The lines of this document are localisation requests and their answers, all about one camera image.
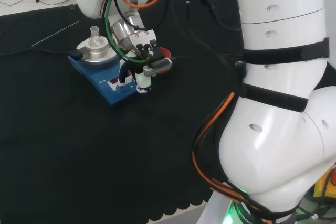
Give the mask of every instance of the small glass bottle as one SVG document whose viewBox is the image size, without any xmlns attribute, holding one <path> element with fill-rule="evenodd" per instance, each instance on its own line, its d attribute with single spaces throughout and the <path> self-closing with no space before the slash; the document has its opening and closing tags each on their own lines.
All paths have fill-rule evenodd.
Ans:
<svg viewBox="0 0 336 224">
<path fill-rule="evenodd" d="M 91 30 L 91 37 L 89 38 L 89 45 L 93 47 L 98 47 L 103 44 L 103 37 L 99 35 L 99 27 L 92 26 Z"/>
</svg>

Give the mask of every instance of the blue base plate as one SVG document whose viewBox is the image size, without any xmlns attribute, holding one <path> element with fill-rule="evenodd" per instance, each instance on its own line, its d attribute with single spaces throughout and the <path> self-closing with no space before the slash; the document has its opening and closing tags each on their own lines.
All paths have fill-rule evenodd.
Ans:
<svg viewBox="0 0 336 224">
<path fill-rule="evenodd" d="M 120 102 L 137 92 L 137 85 L 132 76 L 127 77 L 129 83 L 124 87 L 115 84 L 119 76 L 119 61 L 106 68 L 93 69 L 80 61 L 73 60 L 70 56 L 68 58 L 71 64 L 96 87 L 110 105 Z"/>
</svg>

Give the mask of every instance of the black tablecloth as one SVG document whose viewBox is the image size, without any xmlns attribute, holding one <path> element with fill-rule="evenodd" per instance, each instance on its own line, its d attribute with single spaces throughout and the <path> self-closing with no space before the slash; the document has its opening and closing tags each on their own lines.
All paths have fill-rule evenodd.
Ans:
<svg viewBox="0 0 336 224">
<path fill-rule="evenodd" d="M 151 92 L 116 106 L 66 56 L 0 58 L 2 223 L 146 223 L 209 199 L 191 162 L 191 142 L 230 92 L 232 70 L 183 36 L 183 2 L 173 0 L 180 28 L 170 11 L 155 31 L 177 57 L 170 73 L 154 78 Z M 236 0 L 215 2 L 223 21 L 239 26 Z M 142 11 L 145 25 L 160 19 L 163 5 Z M 241 52 L 240 33 L 217 26 L 198 0 L 192 10 L 200 39 L 223 54 Z M 27 48 L 78 20 L 38 45 L 51 50 L 75 48 L 101 21 L 77 6 L 0 17 L 0 52 Z M 207 146 L 210 168 L 217 152 Z"/>
</svg>

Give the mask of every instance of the green cable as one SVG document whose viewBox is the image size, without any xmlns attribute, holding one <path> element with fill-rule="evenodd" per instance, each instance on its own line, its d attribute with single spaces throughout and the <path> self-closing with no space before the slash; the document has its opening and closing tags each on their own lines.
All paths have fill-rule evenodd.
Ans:
<svg viewBox="0 0 336 224">
<path fill-rule="evenodd" d="M 132 61 L 134 63 L 146 63 L 149 60 L 149 58 L 147 58 L 146 60 L 134 60 L 133 58 L 128 57 L 127 55 L 125 55 L 119 49 L 119 47 L 117 46 L 117 44 L 114 42 L 114 40 L 112 38 L 112 35 L 110 33 L 110 29 L 109 29 L 109 11 L 110 11 L 110 7 L 111 7 L 111 3 L 112 3 L 112 0 L 108 0 L 106 14 L 105 14 L 105 29 L 106 29 L 106 33 L 107 33 L 108 39 L 111 41 L 112 45 L 118 51 L 118 53 L 121 55 L 122 58 L 125 58 L 126 60 Z"/>
</svg>

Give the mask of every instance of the yellow object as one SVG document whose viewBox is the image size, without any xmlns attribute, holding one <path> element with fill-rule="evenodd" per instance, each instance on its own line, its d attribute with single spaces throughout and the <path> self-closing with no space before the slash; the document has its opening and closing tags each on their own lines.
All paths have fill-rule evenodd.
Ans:
<svg viewBox="0 0 336 224">
<path fill-rule="evenodd" d="M 328 174 L 330 173 L 331 169 L 329 169 L 316 183 L 315 183 L 315 189 L 314 189 L 314 198 L 321 198 L 324 188 L 325 180 L 327 179 Z M 325 196 L 327 198 L 335 198 L 336 199 L 336 186 L 331 183 L 331 181 L 328 182 L 327 185 L 327 191 L 325 192 Z"/>
</svg>

